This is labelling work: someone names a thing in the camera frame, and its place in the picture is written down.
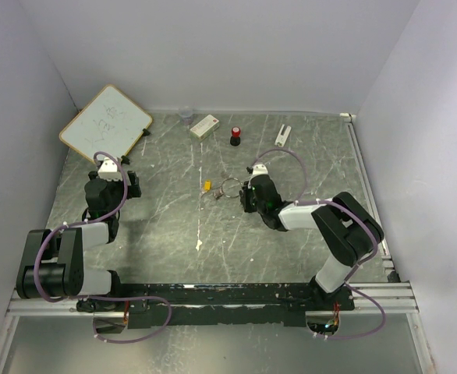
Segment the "metal keyring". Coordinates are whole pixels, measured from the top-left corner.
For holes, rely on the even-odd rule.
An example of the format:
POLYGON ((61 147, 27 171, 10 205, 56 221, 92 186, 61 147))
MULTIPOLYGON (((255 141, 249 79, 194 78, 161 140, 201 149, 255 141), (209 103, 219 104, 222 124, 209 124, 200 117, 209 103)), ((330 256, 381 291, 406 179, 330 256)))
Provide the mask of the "metal keyring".
POLYGON ((237 178, 229 177, 221 183, 221 193, 228 199, 234 199, 239 197, 239 191, 243 187, 243 182, 237 178))

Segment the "silver keys bunch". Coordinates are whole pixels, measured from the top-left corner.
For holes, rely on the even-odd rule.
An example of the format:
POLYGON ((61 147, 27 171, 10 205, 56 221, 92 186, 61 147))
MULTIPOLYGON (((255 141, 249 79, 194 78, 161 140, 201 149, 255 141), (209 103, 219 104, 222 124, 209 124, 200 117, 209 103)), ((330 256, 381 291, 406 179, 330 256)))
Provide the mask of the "silver keys bunch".
POLYGON ((212 192, 212 196, 213 196, 214 199, 216 199, 216 200, 222 198, 224 195, 225 195, 225 193, 224 193, 222 187, 220 187, 220 188, 218 188, 218 189, 214 189, 213 192, 212 192))

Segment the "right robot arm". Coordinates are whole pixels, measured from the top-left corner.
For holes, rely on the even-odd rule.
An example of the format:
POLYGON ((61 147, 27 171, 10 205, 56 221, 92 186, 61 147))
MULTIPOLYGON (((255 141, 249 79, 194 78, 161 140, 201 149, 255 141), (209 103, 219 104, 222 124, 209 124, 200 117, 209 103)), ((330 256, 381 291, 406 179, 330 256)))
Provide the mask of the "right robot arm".
POLYGON ((321 233, 330 254, 310 280, 306 297, 317 309, 335 303, 346 281, 384 239, 379 223, 348 192, 308 203, 284 201, 270 177, 260 175, 243 183, 239 199, 246 213, 258 213, 271 230, 316 228, 321 233))

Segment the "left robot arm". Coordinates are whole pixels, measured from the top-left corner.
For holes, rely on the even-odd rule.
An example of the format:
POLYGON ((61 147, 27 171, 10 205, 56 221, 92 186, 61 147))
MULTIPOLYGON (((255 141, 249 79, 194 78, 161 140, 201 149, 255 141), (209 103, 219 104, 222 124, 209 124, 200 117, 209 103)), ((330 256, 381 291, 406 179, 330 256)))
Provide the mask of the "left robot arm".
POLYGON ((88 220, 60 232, 50 229, 29 231, 16 277, 16 291, 22 299, 41 295, 34 281, 34 265, 39 249, 46 243, 38 269, 43 291, 50 298, 96 294, 105 310, 120 308, 125 300, 122 288, 112 283, 112 272, 84 273, 83 251, 115 240, 119 229, 119 204, 123 199, 141 197, 139 178, 126 172, 126 181, 107 181, 96 171, 89 173, 84 186, 87 208, 82 218, 88 220))

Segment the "yellow tag key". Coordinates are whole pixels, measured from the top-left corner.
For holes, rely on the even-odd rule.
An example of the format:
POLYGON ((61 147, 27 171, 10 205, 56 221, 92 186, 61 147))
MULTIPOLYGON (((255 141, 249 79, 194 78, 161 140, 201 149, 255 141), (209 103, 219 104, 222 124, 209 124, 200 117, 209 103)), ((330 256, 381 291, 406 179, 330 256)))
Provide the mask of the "yellow tag key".
POLYGON ((203 187, 202 187, 202 190, 204 192, 209 192, 212 188, 212 182, 211 180, 205 180, 204 183, 203 183, 203 187))

